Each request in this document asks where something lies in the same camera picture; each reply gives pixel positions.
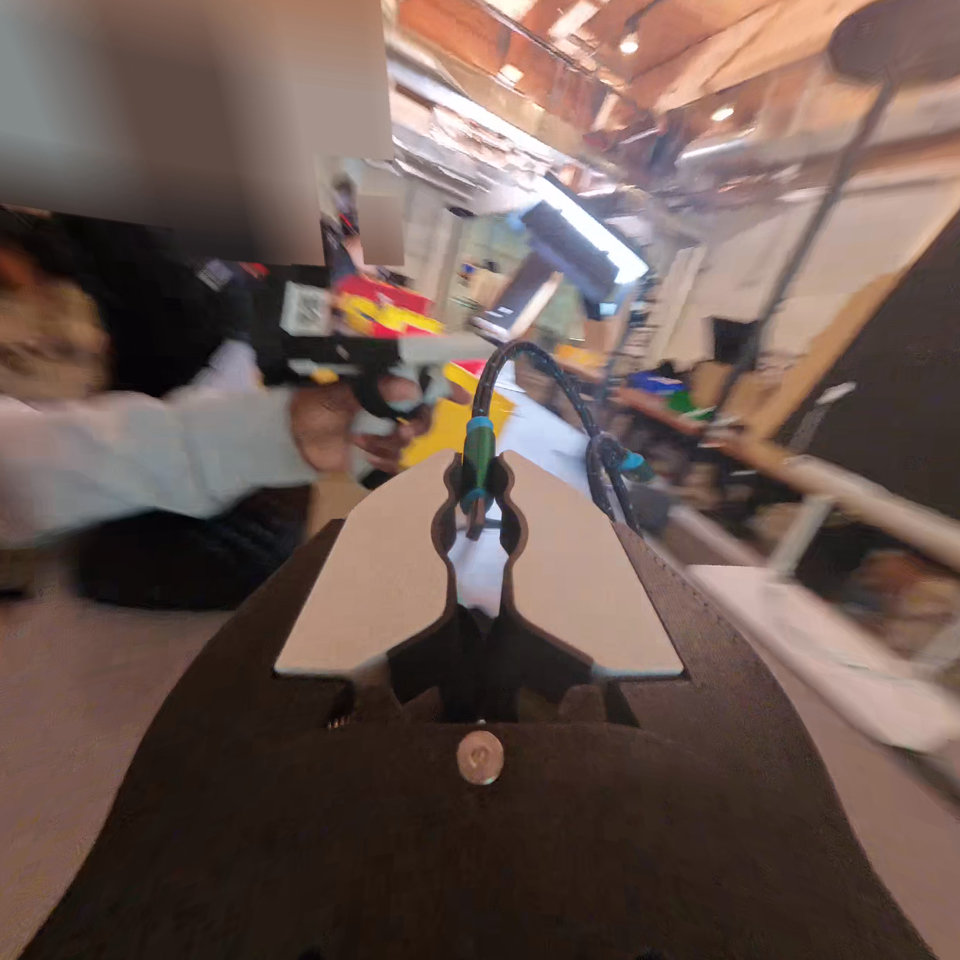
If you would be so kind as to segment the black round-top light stand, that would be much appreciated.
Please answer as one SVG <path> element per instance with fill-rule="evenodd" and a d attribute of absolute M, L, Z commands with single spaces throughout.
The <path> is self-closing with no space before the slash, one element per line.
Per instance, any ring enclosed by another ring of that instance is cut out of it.
<path fill-rule="evenodd" d="M 770 293 L 704 421 L 706 436 L 718 429 L 739 380 L 757 361 L 763 335 L 829 221 L 858 162 L 903 88 L 933 86 L 959 73 L 959 6 L 947 1 L 878 1 L 847 16 L 826 49 L 831 70 L 875 97 L 839 152 L 818 205 L 783 263 Z"/>

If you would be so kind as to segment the black panel with wooden edge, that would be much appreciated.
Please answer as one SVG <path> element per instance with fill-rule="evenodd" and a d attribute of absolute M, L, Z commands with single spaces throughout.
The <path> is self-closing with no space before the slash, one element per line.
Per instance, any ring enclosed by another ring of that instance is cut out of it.
<path fill-rule="evenodd" d="M 531 251 L 470 325 L 486 339 L 505 344 L 526 339 L 537 318 L 562 284 L 564 275 L 540 253 Z"/>
<path fill-rule="evenodd" d="M 834 387 L 850 392 L 813 417 Z M 891 494 L 959 518 L 959 215 L 955 214 L 771 439 L 742 438 L 756 468 L 786 478 L 806 455 Z"/>

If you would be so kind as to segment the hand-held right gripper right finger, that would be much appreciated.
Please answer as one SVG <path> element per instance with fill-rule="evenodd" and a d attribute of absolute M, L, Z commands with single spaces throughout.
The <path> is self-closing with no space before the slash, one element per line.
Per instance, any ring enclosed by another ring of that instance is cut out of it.
<path fill-rule="evenodd" d="M 516 451 L 498 462 L 502 531 L 509 519 L 518 528 L 500 613 L 596 675 L 680 676 L 682 660 L 606 513 Z"/>

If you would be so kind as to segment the overhead desk lamp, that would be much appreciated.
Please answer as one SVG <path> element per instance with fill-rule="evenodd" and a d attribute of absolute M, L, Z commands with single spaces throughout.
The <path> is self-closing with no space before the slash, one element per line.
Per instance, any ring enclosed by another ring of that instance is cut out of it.
<path fill-rule="evenodd" d="M 532 252 L 576 287 L 589 318 L 614 318 L 651 266 L 554 175 L 534 181 L 534 196 L 520 217 Z"/>

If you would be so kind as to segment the red plastic bin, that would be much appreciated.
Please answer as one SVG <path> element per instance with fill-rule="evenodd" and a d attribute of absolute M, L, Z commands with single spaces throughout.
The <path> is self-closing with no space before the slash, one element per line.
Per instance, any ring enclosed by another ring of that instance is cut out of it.
<path fill-rule="evenodd" d="M 334 284 L 332 290 L 339 297 L 360 297 L 374 304 L 398 306 L 423 316 L 430 315 L 433 309 L 433 301 L 428 296 L 365 274 L 344 277 Z"/>

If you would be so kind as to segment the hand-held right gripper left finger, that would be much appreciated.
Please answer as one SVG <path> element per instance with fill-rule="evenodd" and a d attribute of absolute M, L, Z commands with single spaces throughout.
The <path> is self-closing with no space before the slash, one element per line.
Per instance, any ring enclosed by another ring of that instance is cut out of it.
<path fill-rule="evenodd" d="M 446 624 L 452 450 L 369 493 L 342 523 L 274 663 L 279 676 L 384 676 L 389 657 Z"/>

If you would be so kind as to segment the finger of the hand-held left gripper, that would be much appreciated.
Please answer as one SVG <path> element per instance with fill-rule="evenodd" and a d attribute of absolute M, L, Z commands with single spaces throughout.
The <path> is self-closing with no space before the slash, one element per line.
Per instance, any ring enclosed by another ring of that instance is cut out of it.
<path fill-rule="evenodd" d="M 403 336 L 397 339 L 402 364 L 448 364 L 492 356 L 492 343 L 475 333 Z"/>

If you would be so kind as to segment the wooden office desk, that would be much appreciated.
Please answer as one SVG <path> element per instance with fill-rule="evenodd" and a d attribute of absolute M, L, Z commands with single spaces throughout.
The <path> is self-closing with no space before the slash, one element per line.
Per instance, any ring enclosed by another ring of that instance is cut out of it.
<path fill-rule="evenodd" d="M 773 441 L 775 427 L 760 414 L 748 416 L 740 429 L 712 427 L 669 409 L 658 396 L 626 387 L 613 393 L 611 404 L 617 410 L 671 429 L 681 438 L 693 441 L 696 449 L 722 454 L 762 473 L 775 474 L 796 457 Z"/>

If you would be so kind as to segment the person's left forearm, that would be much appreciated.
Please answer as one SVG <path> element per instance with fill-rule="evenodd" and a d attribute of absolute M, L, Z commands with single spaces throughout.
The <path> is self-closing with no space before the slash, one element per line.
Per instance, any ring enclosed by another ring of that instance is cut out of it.
<path fill-rule="evenodd" d="M 248 343 L 226 341 L 191 383 L 160 399 L 2 398 L 2 547 L 151 510 L 210 518 L 256 491 L 313 482 L 292 436 L 292 396 L 262 385 Z"/>

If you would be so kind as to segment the yellow plastic bin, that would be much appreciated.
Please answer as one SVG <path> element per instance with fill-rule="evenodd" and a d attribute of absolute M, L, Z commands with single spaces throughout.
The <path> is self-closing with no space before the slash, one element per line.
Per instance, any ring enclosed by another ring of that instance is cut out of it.
<path fill-rule="evenodd" d="M 375 303 L 362 296 L 344 299 L 340 310 L 350 330 L 371 339 L 396 340 L 447 333 L 446 327 L 433 318 L 392 303 Z"/>
<path fill-rule="evenodd" d="M 437 401 L 429 431 L 415 438 L 404 450 L 400 461 L 402 470 L 413 468 L 437 452 L 462 451 L 467 424 L 473 415 L 474 394 L 485 365 L 485 359 L 470 358 L 444 366 L 443 376 L 451 383 L 458 384 L 469 395 L 469 401 L 466 404 L 449 398 Z"/>

